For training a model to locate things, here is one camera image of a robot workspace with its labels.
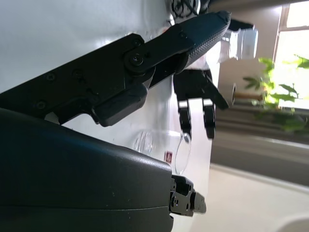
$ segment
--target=plant leaf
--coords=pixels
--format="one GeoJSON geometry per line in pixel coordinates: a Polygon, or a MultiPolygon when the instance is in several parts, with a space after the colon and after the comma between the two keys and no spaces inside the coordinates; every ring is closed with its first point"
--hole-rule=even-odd
{"type": "Polygon", "coordinates": [[[257,85],[255,86],[255,90],[258,90],[261,87],[261,83],[258,82],[257,85]]]}
{"type": "Polygon", "coordinates": [[[243,80],[250,82],[250,83],[257,83],[258,82],[258,80],[256,80],[253,77],[250,77],[250,76],[243,77],[243,80]]]}
{"type": "Polygon", "coordinates": [[[298,65],[298,67],[303,69],[309,69],[309,60],[302,62],[301,64],[298,65]]]}
{"type": "Polygon", "coordinates": [[[309,69],[309,59],[300,57],[298,55],[295,56],[298,57],[298,68],[309,69]]]}
{"type": "Polygon", "coordinates": [[[285,121],[285,124],[282,126],[282,128],[285,131],[299,131],[304,129],[304,127],[306,126],[307,122],[304,121],[300,121],[297,119],[288,119],[285,121]]]}
{"type": "Polygon", "coordinates": [[[287,91],[289,91],[289,92],[291,92],[291,93],[296,93],[296,94],[298,94],[297,91],[296,91],[293,87],[290,87],[290,86],[287,86],[287,85],[284,85],[284,84],[279,85],[279,86],[281,86],[282,88],[286,89],[287,91]]]}
{"type": "Polygon", "coordinates": [[[289,94],[271,94],[271,97],[275,98],[275,99],[281,99],[284,101],[291,101],[291,102],[295,102],[295,97],[289,95],[289,94]]]}
{"type": "Polygon", "coordinates": [[[252,87],[254,87],[254,86],[256,86],[256,83],[250,83],[250,84],[248,84],[248,85],[245,87],[245,89],[249,89],[249,88],[252,88],[252,87]]]}
{"type": "Polygon", "coordinates": [[[271,103],[271,102],[266,102],[264,104],[264,106],[267,108],[267,109],[277,109],[278,108],[278,103],[271,103]]]}
{"type": "Polygon", "coordinates": [[[259,62],[266,65],[266,68],[263,70],[264,73],[269,73],[275,68],[275,65],[272,59],[261,57],[259,58],[259,62]]]}

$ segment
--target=screw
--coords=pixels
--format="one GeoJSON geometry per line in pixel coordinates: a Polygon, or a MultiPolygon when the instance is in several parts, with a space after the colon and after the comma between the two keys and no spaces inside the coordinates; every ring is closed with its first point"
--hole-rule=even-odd
{"type": "Polygon", "coordinates": [[[36,104],[36,107],[39,109],[39,110],[42,110],[46,107],[46,103],[44,101],[39,101],[37,104],[36,104]]]}
{"type": "Polygon", "coordinates": [[[180,36],[180,38],[182,38],[182,39],[186,39],[186,38],[187,38],[187,35],[186,35],[185,33],[183,33],[183,32],[180,32],[180,33],[179,33],[179,36],[180,36]]]}
{"type": "Polygon", "coordinates": [[[135,39],[135,40],[133,40],[133,45],[138,47],[138,46],[141,45],[141,41],[139,39],[135,39]]]}
{"type": "Polygon", "coordinates": [[[55,79],[56,79],[56,75],[53,74],[52,72],[50,72],[46,75],[46,80],[48,80],[48,81],[54,81],[55,79]]]}
{"type": "Polygon", "coordinates": [[[143,63],[143,58],[139,54],[130,57],[130,63],[134,66],[140,66],[143,63]]]}

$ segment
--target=black wire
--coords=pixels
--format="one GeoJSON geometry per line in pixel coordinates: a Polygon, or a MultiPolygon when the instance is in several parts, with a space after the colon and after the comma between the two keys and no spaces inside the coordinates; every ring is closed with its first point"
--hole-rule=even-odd
{"type": "Polygon", "coordinates": [[[195,14],[196,16],[198,16],[198,13],[195,11],[195,9],[192,8],[192,6],[190,5],[189,0],[182,0],[182,2],[185,3],[185,5],[189,8],[189,10],[195,14]]]}

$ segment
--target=transparent cup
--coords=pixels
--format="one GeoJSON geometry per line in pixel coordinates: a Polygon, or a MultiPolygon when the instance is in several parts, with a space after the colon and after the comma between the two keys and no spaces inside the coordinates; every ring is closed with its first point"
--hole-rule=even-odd
{"type": "Polygon", "coordinates": [[[168,163],[173,174],[181,175],[189,161],[191,139],[187,133],[144,130],[136,137],[133,149],[168,163]]]}

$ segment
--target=white wall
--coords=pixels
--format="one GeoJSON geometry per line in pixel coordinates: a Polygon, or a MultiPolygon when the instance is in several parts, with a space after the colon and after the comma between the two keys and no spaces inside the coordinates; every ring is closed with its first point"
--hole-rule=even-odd
{"type": "Polygon", "coordinates": [[[242,78],[262,71],[264,66],[258,62],[259,57],[273,58],[280,15],[281,7],[232,12],[234,19],[254,24],[259,31],[259,38],[255,59],[232,59],[221,65],[219,89],[225,96],[230,96],[233,83],[237,84],[238,90],[243,91],[246,83],[242,78]]]}
{"type": "Polygon", "coordinates": [[[309,218],[309,188],[213,164],[206,203],[206,215],[190,231],[275,232],[290,220],[309,218]]]}

